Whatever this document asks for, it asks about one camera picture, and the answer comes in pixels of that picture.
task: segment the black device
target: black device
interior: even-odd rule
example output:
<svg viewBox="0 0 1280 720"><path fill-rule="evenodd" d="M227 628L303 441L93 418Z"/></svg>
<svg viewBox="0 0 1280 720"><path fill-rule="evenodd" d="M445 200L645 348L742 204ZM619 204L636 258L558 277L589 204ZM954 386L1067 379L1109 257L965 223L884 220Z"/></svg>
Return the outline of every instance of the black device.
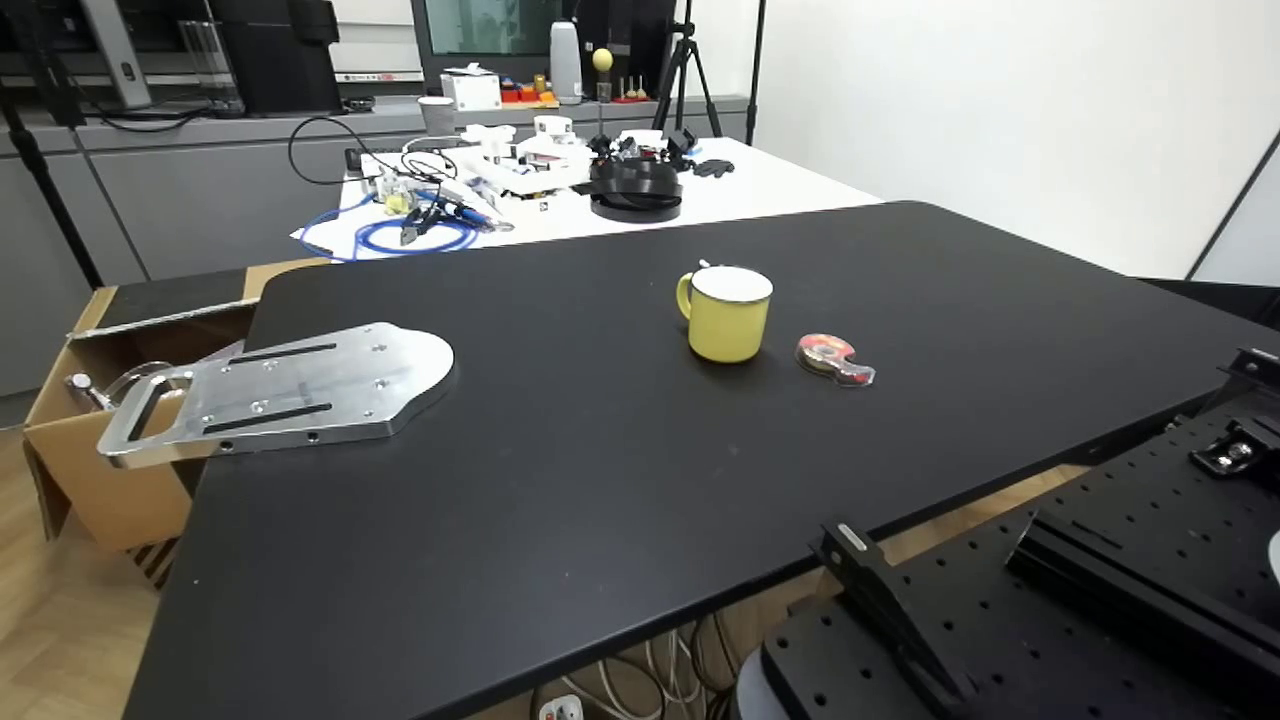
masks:
<svg viewBox="0 0 1280 720"><path fill-rule="evenodd" d="M210 0L246 116L338 110L326 0Z"/></svg>
<svg viewBox="0 0 1280 720"><path fill-rule="evenodd" d="M681 214L681 176L668 150L619 141L592 158L592 210L628 223Z"/></svg>
<svg viewBox="0 0 1280 720"><path fill-rule="evenodd" d="M716 94L713 94L713 85L707 85L707 66L703 66L703 51L694 46L692 36L694 36L694 22L692 22L692 0L687 0L683 3L683 20L670 22L670 51L668 51L668 64L663 64L663 80L654 87L651 129L668 129L670 93L677 93L677 131L683 129L683 93L687 93L687 64L692 64L694 80L703 87L713 135L725 135L721 110L716 110Z"/></svg>

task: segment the black cable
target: black cable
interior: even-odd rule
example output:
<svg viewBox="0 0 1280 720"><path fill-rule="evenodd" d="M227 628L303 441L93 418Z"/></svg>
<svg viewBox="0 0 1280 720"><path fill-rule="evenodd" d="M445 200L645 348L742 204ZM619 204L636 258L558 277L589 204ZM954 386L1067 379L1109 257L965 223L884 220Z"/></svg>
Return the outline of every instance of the black cable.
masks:
<svg viewBox="0 0 1280 720"><path fill-rule="evenodd" d="M135 118L135 125L121 125L116 116L105 116L105 125L112 125L116 131L135 131L135 135L147 135L147 131L179 131L189 129L197 116L174 116L166 125L154 125L154 118Z"/></svg>
<svg viewBox="0 0 1280 720"><path fill-rule="evenodd" d="M193 118L210 116L210 118L227 118L227 116L245 116L234 107L220 107L220 105L199 105L199 107L179 107L179 110L105 110L100 118L112 125L116 131L179 131Z"/></svg>
<svg viewBox="0 0 1280 720"><path fill-rule="evenodd" d="M307 173L297 162L297 141L300 141L300 131L310 129L310 125L333 125L333 129L346 131L346 135L360 144L364 154L371 154L377 162L383 162L383 158L364 144L364 135L351 131L351 125L343 125L343 118L336 118L336 116L307 116L307 118L300 118L300 125L288 131L288 166L293 166L293 176L300 176L303 182L316 182L316 186L338 186L338 182L343 182L343 176L336 176L336 179L326 179L326 176L307 176Z"/></svg>

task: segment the metal part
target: metal part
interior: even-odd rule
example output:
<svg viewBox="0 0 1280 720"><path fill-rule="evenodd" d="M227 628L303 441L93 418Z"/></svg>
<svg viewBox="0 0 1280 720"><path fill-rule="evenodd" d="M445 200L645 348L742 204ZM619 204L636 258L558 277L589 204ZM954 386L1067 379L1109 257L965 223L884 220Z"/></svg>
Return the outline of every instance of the metal part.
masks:
<svg viewBox="0 0 1280 720"><path fill-rule="evenodd" d="M1272 416L1232 418L1210 443L1191 452L1191 465L1216 479L1276 476L1280 424Z"/></svg>
<svg viewBox="0 0 1280 720"><path fill-rule="evenodd" d="M1118 558L1096 533L1041 514L1008 569L1178 665L1232 702L1261 715L1280 707L1280 631L1178 578Z"/></svg>
<svg viewBox="0 0 1280 720"><path fill-rule="evenodd" d="M394 322L199 361L130 385L100 436L122 468L338 441L383 441L453 371L446 338ZM184 386L170 429L145 436L161 393Z"/></svg>
<svg viewBox="0 0 1280 720"><path fill-rule="evenodd" d="M138 361L107 385L107 405L122 405L129 386L151 371L170 368L166 361Z"/></svg>
<svg viewBox="0 0 1280 720"><path fill-rule="evenodd" d="M73 393L75 405L86 407L86 411L112 407L112 394L105 394L105 393L93 385L86 371L73 371L73 377L69 377L69 393Z"/></svg>
<svg viewBox="0 0 1280 720"><path fill-rule="evenodd" d="M902 678L937 715L968 715L973 678L960 665L914 622L914 613L889 585L893 569L879 546L831 525L822 536L822 565L843 585L843 609L893 652Z"/></svg>

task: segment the computer screen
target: computer screen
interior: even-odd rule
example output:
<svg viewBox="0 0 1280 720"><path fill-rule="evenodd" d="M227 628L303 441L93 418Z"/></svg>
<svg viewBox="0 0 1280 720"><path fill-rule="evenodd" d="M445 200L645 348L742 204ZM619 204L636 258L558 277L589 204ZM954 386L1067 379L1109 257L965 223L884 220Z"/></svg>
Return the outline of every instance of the computer screen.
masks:
<svg viewBox="0 0 1280 720"><path fill-rule="evenodd" d="M438 56L548 56L558 0L428 0L432 51Z"/></svg>

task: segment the floor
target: floor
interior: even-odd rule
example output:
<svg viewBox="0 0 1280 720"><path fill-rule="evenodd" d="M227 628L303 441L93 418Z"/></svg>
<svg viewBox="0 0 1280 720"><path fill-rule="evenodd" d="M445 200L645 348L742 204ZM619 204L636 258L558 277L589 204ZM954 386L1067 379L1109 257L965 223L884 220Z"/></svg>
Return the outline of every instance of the floor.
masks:
<svg viewBox="0 0 1280 720"><path fill-rule="evenodd" d="M154 599L78 527L43 541L18 431L0 429L0 715L121 715Z"/></svg>
<svg viewBox="0 0 1280 720"><path fill-rule="evenodd" d="M889 558L907 558L949 536L984 525L1085 468L1051 468L998 497L954 507L937 525L884 543ZM746 652L789 603L821 593L799 575L725 613L727 634ZM5 720L105 720L121 715L135 659L145 652L154 593L116 553L93 546L73 525L43 541L34 490L18 454L18 431L0 429L0 715ZM527 698L482 713L482 720L524 720Z"/></svg>

